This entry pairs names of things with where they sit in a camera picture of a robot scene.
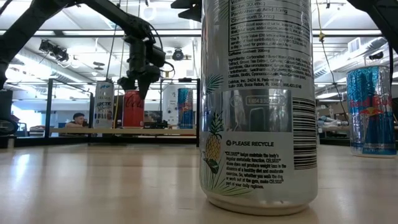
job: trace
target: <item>man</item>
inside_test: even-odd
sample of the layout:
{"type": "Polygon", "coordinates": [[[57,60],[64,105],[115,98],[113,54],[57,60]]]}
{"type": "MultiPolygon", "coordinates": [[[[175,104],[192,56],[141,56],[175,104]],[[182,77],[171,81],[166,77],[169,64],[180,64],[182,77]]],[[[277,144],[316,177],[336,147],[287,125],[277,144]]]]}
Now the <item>man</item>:
{"type": "Polygon", "coordinates": [[[85,115],[82,113],[75,113],[73,115],[73,121],[65,125],[66,128],[83,128],[84,127],[85,115]]]}

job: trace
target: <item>palm leaf graphic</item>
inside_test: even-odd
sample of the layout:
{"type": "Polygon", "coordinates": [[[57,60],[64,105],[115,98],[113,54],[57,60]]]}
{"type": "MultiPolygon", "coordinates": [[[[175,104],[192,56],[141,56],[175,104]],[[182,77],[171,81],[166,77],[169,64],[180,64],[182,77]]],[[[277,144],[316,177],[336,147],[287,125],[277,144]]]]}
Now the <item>palm leaf graphic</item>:
{"type": "Polygon", "coordinates": [[[218,24],[220,20],[227,19],[229,16],[229,0],[215,0],[213,14],[216,15],[214,23],[218,24]]]}
{"type": "Polygon", "coordinates": [[[221,75],[211,74],[206,79],[206,95],[213,93],[223,83],[223,77],[221,75]]]}
{"type": "Polygon", "coordinates": [[[201,185],[207,190],[211,191],[216,194],[224,195],[224,196],[239,196],[239,195],[244,195],[244,194],[249,194],[252,192],[252,189],[247,189],[245,187],[235,187],[231,185],[227,185],[227,180],[221,177],[222,170],[225,167],[225,161],[222,163],[220,170],[217,170],[217,173],[214,173],[214,171],[209,167],[209,166],[201,166],[201,172],[202,172],[202,178],[201,180],[201,185]]]}

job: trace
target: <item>red can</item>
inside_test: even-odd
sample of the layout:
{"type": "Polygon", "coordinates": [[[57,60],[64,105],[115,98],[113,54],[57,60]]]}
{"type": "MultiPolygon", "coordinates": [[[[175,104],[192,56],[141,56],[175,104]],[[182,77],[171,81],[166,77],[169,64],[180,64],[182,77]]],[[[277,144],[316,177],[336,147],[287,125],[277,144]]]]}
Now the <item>red can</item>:
{"type": "Polygon", "coordinates": [[[128,90],[123,99],[123,127],[144,127],[144,100],[138,90],[128,90]]]}

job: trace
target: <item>celsius can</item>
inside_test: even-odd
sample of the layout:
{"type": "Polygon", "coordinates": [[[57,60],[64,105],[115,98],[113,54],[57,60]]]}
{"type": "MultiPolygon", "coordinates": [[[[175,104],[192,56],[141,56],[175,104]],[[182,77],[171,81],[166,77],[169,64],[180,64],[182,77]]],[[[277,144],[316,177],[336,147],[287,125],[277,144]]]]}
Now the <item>celsius can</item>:
{"type": "Polygon", "coordinates": [[[204,0],[200,180],[208,200],[287,215],[317,196],[310,0],[204,0]]]}
{"type": "Polygon", "coordinates": [[[347,73],[351,153],[394,157],[394,114],[389,68],[364,67],[347,73]]]}
{"type": "Polygon", "coordinates": [[[178,127],[193,129],[193,90],[191,88],[178,89],[178,127]]]}
{"type": "Polygon", "coordinates": [[[178,124],[177,93],[178,85],[173,83],[167,85],[163,91],[163,120],[173,126],[178,124]]]}
{"type": "Polygon", "coordinates": [[[97,82],[95,88],[94,128],[112,128],[114,85],[112,82],[97,82]]]}
{"type": "Polygon", "coordinates": [[[127,90],[123,98],[123,127],[144,127],[144,100],[138,90],[127,90]]]}

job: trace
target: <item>white can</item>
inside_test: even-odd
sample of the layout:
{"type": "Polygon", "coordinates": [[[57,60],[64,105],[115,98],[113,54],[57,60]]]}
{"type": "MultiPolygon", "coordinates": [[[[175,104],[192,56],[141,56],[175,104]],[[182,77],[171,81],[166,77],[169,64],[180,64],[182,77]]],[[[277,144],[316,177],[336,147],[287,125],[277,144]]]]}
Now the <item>white can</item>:
{"type": "Polygon", "coordinates": [[[168,124],[176,126],[178,124],[178,105],[177,94],[181,85],[169,84],[163,91],[162,113],[163,120],[168,124]]]}
{"type": "Polygon", "coordinates": [[[97,82],[95,89],[94,128],[112,128],[114,85],[97,82]]]}
{"type": "Polygon", "coordinates": [[[255,215],[317,196],[310,0],[204,0],[200,179],[208,200],[255,215]]]}

